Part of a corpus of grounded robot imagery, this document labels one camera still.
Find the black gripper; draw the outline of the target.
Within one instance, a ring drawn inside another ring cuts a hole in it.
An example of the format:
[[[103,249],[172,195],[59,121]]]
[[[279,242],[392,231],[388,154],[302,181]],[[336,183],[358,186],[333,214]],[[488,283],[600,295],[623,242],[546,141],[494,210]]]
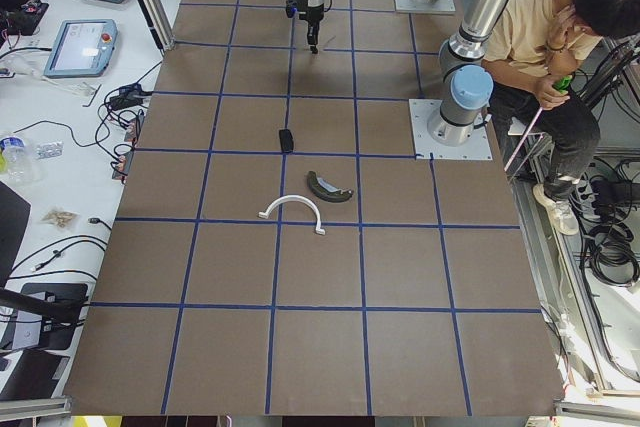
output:
[[[307,22],[307,43],[312,54],[318,54],[318,38],[320,23],[324,18],[325,0],[286,0],[285,13],[288,18],[298,14],[301,20]]]

